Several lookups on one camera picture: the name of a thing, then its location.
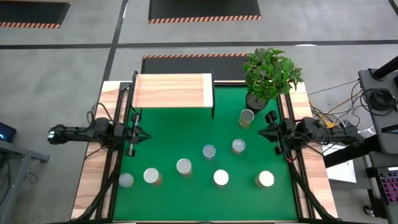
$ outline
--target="cylindrical container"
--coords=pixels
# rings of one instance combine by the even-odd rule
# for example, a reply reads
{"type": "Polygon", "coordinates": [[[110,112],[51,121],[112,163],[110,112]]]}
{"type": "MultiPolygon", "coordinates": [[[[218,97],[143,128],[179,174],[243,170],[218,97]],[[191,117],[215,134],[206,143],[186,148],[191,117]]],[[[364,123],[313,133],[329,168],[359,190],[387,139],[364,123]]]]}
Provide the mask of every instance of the cylindrical container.
{"type": "Polygon", "coordinates": [[[271,174],[269,171],[262,171],[256,177],[256,185],[258,187],[270,187],[274,184],[274,175],[271,174]]]}
{"type": "Polygon", "coordinates": [[[131,187],[134,183],[134,177],[129,173],[123,173],[119,177],[119,185],[121,187],[131,187]]]}
{"type": "Polygon", "coordinates": [[[203,147],[203,155],[206,159],[214,159],[216,156],[216,148],[212,145],[203,147]]]}
{"type": "Polygon", "coordinates": [[[189,159],[180,159],[177,162],[177,171],[185,176],[188,177],[192,174],[192,163],[189,159]]]}
{"type": "Polygon", "coordinates": [[[246,148],[246,143],[242,139],[235,139],[232,142],[232,152],[235,154],[240,154],[246,148]]]}
{"type": "Polygon", "coordinates": [[[214,173],[214,183],[217,186],[225,186],[229,181],[229,175],[225,170],[217,170],[214,173]]]}
{"type": "Polygon", "coordinates": [[[242,128],[248,128],[254,119],[254,113],[250,109],[244,109],[239,117],[239,125],[242,128]]]}
{"type": "Polygon", "coordinates": [[[148,184],[158,185],[162,182],[162,174],[155,168],[148,168],[144,172],[144,181],[148,184]]]}

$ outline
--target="black cable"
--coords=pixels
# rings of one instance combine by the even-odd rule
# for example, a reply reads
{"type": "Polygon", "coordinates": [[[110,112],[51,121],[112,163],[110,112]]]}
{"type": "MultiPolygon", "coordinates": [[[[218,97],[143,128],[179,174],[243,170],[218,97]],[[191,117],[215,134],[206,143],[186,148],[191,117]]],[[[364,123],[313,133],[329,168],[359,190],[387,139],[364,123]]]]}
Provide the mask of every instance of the black cable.
{"type": "Polygon", "coordinates": [[[312,151],[318,153],[319,155],[321,155],[323,157],[323,154],[321,152],[319,152],[318,150],[314,149],[312,146],[306,144],[307,147],[309,147],[312,151]]]}
{"type": "Polygon", "coordinates": [[[108,109],[106,109],[105,105],[102,104],[102,103],[100,103],[100,102],[95,103],[95,104],[93,105],[93,107],[91,108],[92,118],[94,119],[94,108],[95,108],[95,106],[97,106],[97,109],[98,109],[98,105],[100,105],[100,106],[102,106],[102,107],[104,108],[106,114],[108,115],[108,118],[112,121],[113,119],[112,119],[112,116],[111,116],[111,114],[109,113],[108,109]]]}
{"type": "Polygon", "coordinates": [[[358,99],[360,99],[360,98],[361,98],[361,95],[357,96],[357,97],[355,98],[355,100],[351,100],[351,106],[348,108],[347,111],[345,111],[345,113],[343,113],[342,115],[340,115],[340,116],[337,118],[337,120],[340,120],[343,116],[347,115],[351,110],[353,110],[353,109],[354,109],[354,104],[355,104],[356,101],[357,101],[358,99]]]}
{"type": "Polygon", "coordinates": [[[360,102],[361,106],[366,111],[378,116],[388,115],[397,106],[397,100],[386,88],[372,88],[365,90],[361,95],[360,102]]]}
{"type": "Polygon", "coordinates": [[[336,144],[337,144],[337,142],[335,142],[334,144],[332,144],[329,148],[325,149],[325,150],[322,152],[322,155],[323,155],[327,150],[329,150],[329,149],[331,149],[333,146],[335,146],[336,144]]]}
{"type": "Polygon", "coordinates": [[[301,136],[307,138],[308,140],[310,140],[310,141],[312,141],[312,142],[316,142],[316,143],[318,143],[318,144],[325,145],[323,142],[320,142],[320,141],[317,141],[316,139],[310,138],[310,137],[306,136],[306,135],[303,134],[303,133],[294,132],[294,134],[299,134],[299,135],[301,135],[301,136]]]}
{"type": "Polygon", "coordinates": [[[9,161],[9,158],[7,158],[7,175],[6,175],[6,177],[4,178],[4,180],[3,180],[3,183],[1,184],[1,187],[0,187],[0,189],[3,187],[3,185],[4,185],[4,183],[5,183],[5,181],[6,181],[6,179],[7,179],[7,181],[8,181],[8,186],[7,186],[7,190],[6,190],[6,193],[3,195],[3,197],[2,197],[2,199],[0,200],[0,205],[4,202],[4,200],[6,199],[6,197],[7,197],[7,194],[8,194],[8,192],[10,191],[10,188],[11,188],[11,169],[10,169],[10,161],[9,161]]]}
{"type": "Polygon", "coordinates": [[[88,123],[89,125],[92,124],[92,122],[94,121],[94,114],[93,114],[92,111],[87,111],[86,119],[87,119],[87,123],[88,123]]]}
{"type": "Polygon", "coordinates": [[[316,107],[314,107],[314,106],[311,106],[311,109],[315,109],[315,110],[318,111],[318,112],[316,112],[316,111],[312,111],[312,110],[311,110],[311,112],[312,112],[313,114],[315,114],[315,116],[319,117],[319,119],[322,119],[322,118],[319,116],[319,114],[322,114],[324,117],[328,118],[330,122],[333,122],[333,121],[327,116],[327,113],[322,112],[320,109],[318,109],[318,108],[316,108],[316,107]]]}
{"type": "Polygon", "coordinates": [[[337,86],[334,86],[334,87],[331,87],[331,88],[326,88],[324,90],[316,91],[314,93],[309,93],[308,96],[316,94],[316,93],[320,93],[320,92],[323,92],[323,91],[332,90],[334,88],[337,88],[337,87],[340,87],[340,86],[343,86],[343,85],[348,85],[348,84],[353,83],[353,82],[358,82],[358,80],[351,81],[351,82],[348,82],[348,83],[344,83],[344,84],[341,84],[341,85],[337,85],[337,86]]]}
{"type": "Polygon", "coordinates": [[[324,125],[322,125],[319,121],[317,121],[317,123],[323,128],[323,130],[325,130],[325,133],[323,134],[323,137],[322,137],[322,143],[329,144],[330,136],[329,136],[329,132],[328,132],[327,128],[324,125]],[[325,143],[325,135],[328,137],[328,141],[326,143],[325,143]]]}
{"type": "Polygon", "coordinates": [[[354,94],[354,89],[355,89],[355,87],[358,85],[358,84],[360,84],[361,82],[358,82],[357,84],[355,84],[354,86],[353,86],[353,88],[351,89],[351,105],[353,106],[354,105],[354,101],[353,101],[353,98],[354,98],[354,96],[353,96],[353,94],[354,94]]]}
{"type": "Polygon", "coordinates": [[[355,110],[356,110],[357,108],[359,108],[360,106],[362,106],[362,105],[359,105],[359,106],[355,107],[354,110],[353,110],[353,115],[354,115],[355,117],[358,118],[358,123],[356,124],[355,128],[357,128],[358,125],[359,125],[360,122],[361,122],[361,118],[360,118],[358,115],[355,114],[355,110]]]}
{"type": "Polygon", "coordinates": [[[294,158],[289,158],[287,155],[287,152],[284,154],[285,160],[289,163],[294,162],[298,157],[299,157],[299,153],[301,151],[301,148],[299,150],[296,150],[296,156],[294,158]]]}
{"type": "Polygon", "coordinates": [[[99,149],[97,149],[97,150],[91,152],[90,154],[88,154],[88,155],[85,157],[85,160],[86,160],[87,158],[89,158],[91,155],[93,155],[94,153],[96,153],[96,152],[98,152],[99,150],[101,150],[101,149],[104,149],[104,147],[101,147],[101,148],[99,148],[99,149]]]}
{"type": "Polygon", "coordinates": [[[32,158],[32,160],[30,160],[29,172],[26,172],[26,173],[25,173],[25,179],[24,179],[24,181],[26,180],[27,176],[29,175],[29,182],[30,182],[31,184],[36,184],[36,182],[39,181],[39,178],[36,176],[36,174],[34,174],[34,173],[32,172],[32,163],[33,163],[34,161],[36,161],[36,160],[37,160],[36,158],[32,158]]]}

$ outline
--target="orange and black striped border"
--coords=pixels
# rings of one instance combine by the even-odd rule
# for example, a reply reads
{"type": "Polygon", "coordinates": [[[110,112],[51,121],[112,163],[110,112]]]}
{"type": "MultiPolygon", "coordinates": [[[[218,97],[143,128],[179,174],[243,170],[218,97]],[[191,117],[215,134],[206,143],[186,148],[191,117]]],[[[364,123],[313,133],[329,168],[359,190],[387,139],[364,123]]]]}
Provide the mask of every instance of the orange and black striped border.
{"type": "Polygon", "coordinates": [[[0,27],[58,29],[61,25],[34,22],[0,22],[0,27]]]}
{"type": "Polygon", "coordinates": [[[145,55],[147,58],[190,58],[190,57],[246,57],[248,54],[189,54],[189,55],[145,55]]]}
{"type": "Polygon", "coordinates": [[[165,24],[178,22],[218,22],[218,21],[248,21],[260,20],[261,16],[201,16],[183,18],[149,19],[150,24],[165,24]]]}

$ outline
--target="gray floor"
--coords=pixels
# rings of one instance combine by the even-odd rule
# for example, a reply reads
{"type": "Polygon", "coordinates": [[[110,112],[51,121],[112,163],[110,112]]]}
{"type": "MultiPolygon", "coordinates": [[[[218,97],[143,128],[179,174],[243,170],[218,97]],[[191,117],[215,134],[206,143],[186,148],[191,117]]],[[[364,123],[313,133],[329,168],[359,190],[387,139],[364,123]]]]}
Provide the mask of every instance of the gray floor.
{"type": "MultiPolygon", "coordinates": [[[[110,44],[122,0],[72,1],[61,29],[0,29],[6,44],[110,44]]],[[[388,0],[259,0],[261,21],[147,23],[149,1],[130,0],[119,43],[229,42],[295,40],[398,40],[398,16],[388,0]]],[[[360,69],[377,68],[397,55],[398,45],[284,46],[303,67],[308,93],[358,78],[360,69]]],[[[110,80],[130,80],[144,55],[248,53],[255,47],[117,49],[110,80]]],[[[51,146],[47,131],[56,124],[85,125],[85,112],[98,99],[109,49],[0,50],[0,121],[18,130],[15,143],[51,154],[46,165],[34,164],[39,181],[25,182],[13,223],[49,223],[69,219],[86,144],[51,146]]],[[[311,94],[327,111],[349,98],[354,83],[311,94]]],[[[337,111],[347,109],[343,105],[337,111]]],[[[358,109],[359,129],[372,126],[358,109]]],[[[358,121],[350,115],[349,120],[358,121]]],[[[362,212],[365,191],[332,189],[339,217],[385,223],[362,212]]]]}

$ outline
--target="wire bundle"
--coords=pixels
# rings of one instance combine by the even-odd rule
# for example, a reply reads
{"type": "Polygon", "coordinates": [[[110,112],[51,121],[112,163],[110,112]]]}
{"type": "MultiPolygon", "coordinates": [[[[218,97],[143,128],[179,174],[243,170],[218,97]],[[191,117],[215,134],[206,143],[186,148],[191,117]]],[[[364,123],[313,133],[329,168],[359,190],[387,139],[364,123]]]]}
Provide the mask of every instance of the wire bundle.
{"type": "Polygon", "coordinates": [[[362,92],[360,97],[361,106],[373,115],[385,116],[396,109],[397,101],[386,88],[372,88],[362,92]]]}
{"type": "MultiPolygon", "coordinates": [[[[317,144],[319,144],[319,145],[327,146],[327,145],[329,144],[329,142],[330,142],[330,137],[329,137],[328,131],[327,131],[327,129],[326,129],[321,123],[319,123],[319,121],[316,121],[316,122],[325,130],[325,133],[324,133],[324,135],[322,136],[322,139],[323,139],[322,142],[317,141],[316,139],[312,139],[312,138],[310,138],[309,136],[307,136],[307,134],[311,133],[312,131],[309,131],[308,133],[294,132],[294,136],[297,136],[297,137],[299,137],[299,138],[308,139],[309,141],[315,142],[315,143],[317,143],[317,144]]],[[[305,144],[305,146],[307,146],[309,149],[311,149],[312,151],[316,152],[317,154],[323,156],[323,154],[322,154],[320,151],[314,149],[312,146],[310,146],[310,145],[308,145],[308,144],[305,144]]],[[[288,153],[286,152],[286,153],[284,154],[285,160],[286,160],[287,162],[289,162],[289,163],[294,162],[294,161],[298,158],[298,156],[299,156],[301,150],[302,150],[301,147],[300,147],[298,150],[296,150],[296,156],[295,156],[294,158],[289,158],[288,153]]]]}

